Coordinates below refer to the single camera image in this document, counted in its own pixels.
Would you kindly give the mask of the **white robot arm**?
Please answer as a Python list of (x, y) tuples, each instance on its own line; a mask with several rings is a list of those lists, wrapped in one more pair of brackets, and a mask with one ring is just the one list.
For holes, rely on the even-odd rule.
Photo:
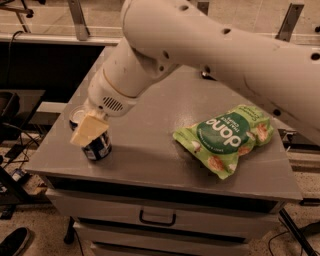
[(86, 105), (123, 116), (181, 65), (204, 71), (320, 144), (320, 58), (313, 47), (219, 24), (187, 0), (125, 0), (123, 39), (94, 74)]

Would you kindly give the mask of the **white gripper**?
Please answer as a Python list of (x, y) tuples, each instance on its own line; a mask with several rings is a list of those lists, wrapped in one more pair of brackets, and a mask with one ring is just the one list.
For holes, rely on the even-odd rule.
[[(88, 87), (89, 103), (111, 117), (120, 117), (128, 113), (135, 106), (139, 94), (140, 82), (135, 81), (124, 70), (100, 68)], [(108, 128), (107, 121), (86, 114), (73, 132), (70, 143), (85, 147)]]

